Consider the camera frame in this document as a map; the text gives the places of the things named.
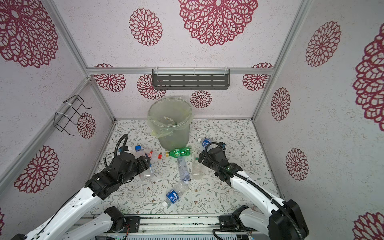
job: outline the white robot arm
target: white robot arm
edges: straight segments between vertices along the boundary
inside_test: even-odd
[[[211,144],[218,147],[207,152]],[[220,225],[221,228],[232,228],[234,231],[253,228],[268,235],[271,240],[302,240],[308,236],[309,230],[298,204],[293,200],[286,202],[269,193],[251,179],[239,165],[229,163],[223,142],[209,143],[200,153],[199,162],[213,169],[215,176],[239,190],[262,211],[258,213],[243,205],[233,212],[231,218],[223,216],[225,220],[220,220],[224,223]]]
[[[127,134],[123,135],[117,147],[127,138]],[[63,239],[63,235],[65,239],[80,240],[91,239],[109,230],[122,231],[126,224],[124,215],[116,207],[110,207],[96,219],[66,233],[90,208],[149,168],[149,157],[140,156],[135,159],[134,155],[124,152],[124,149],[120,155],[117,155],[117,151],[116,148],[110,165],[93,175],[84,188],[73,195],[51,218],[26,235],[17,234],[12,240],[57,240]]]

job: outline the wire rack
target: wire rack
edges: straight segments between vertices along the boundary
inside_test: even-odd
[[[73,107],[73,104],[75,104],[76,101],[79,101],[80,105],[77,107],[77,108],[74,108]],[[67,127],[67,125],[71,122],[73,123],[74,125],[78,125],[76,123],[74,123],[72,121],[72,118],[74,115],[78,114],[79,116],[81,116],[78,112],[79,108],[81,106],[83,106],[85,109],[91,109],[92,107],[90,108],[87,108],[85,105],[84,105],[84,100],[80,97],[80,95],[76,94],[76,95],[73,95],[72,97],[68,98],[67,100],[64,101],[64,103],[68,104],[70,107],[64,112],[64,113],[58,113],[56,112],[55,113],[55,116],[53,118],[53,126],[59,130],[60,132],[63,132],[65,131],[68,135],[71,135],[71,136],[75,136],[76,134],[70,134],[65,128]],[[72,114],[71,117],[68,117],[68,115],[66,114],[70,109],[73,109],[74,110],[74,113]],[[62,119],[62,117],[65,117],[68,119],[68,122],[63,126],[61,126],[59,124],[60,120]]]

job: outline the green bottle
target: green bottle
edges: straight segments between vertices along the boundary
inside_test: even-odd
[[[183,156],[189,156],[191,155],[191,151],[189,147],[183,147],[183,148],[176,148],[173,151],[166,152],[166,157],[183,157]]]

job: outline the floral floor mat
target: floral floor mat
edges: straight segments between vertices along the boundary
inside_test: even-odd
[[[141,145],[142,148],[165,154],[159,140],[151,136],[151,129],[146,121],[121,120],[114,129],[103,157],[113,152],[123,134],[129,135],[128,146]],[[215,141],[226,143],[226,156],[229,162],[241,166],[266,190],[278,195],[251,120],[193,120],[188,144],[193,154],[199,150],[198,137],[210,137]],[[194,160],[193,154],[186,157],[189,169]],[[107,162],[110,163],[111,160],[112,154],[107,157]],[[104,163],[100,161],[96,172],[100,172],[103,168]],[[143,182],[137,176],[86,214],[101,214],[111,206],[116,206],[123,214],[228,214],[241,205],[247,205],[259,212],[249,199],[220,181],[214,176],[213,170],[207,167],[203,167],[205,175],[202,180],[191,179],[188,191],[180,200],[168,208],[163,207],[165,194],[180,180],[176,159],[167,157],[154,161],[152,168],[156,175],[153,181]]]

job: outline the trash can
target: trash can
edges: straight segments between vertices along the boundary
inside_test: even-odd
[[[152,136],[159,139],[167,151],[185,147],[189,140],[192,106],[181,98],[160,99],[148,110],[148,125]]]

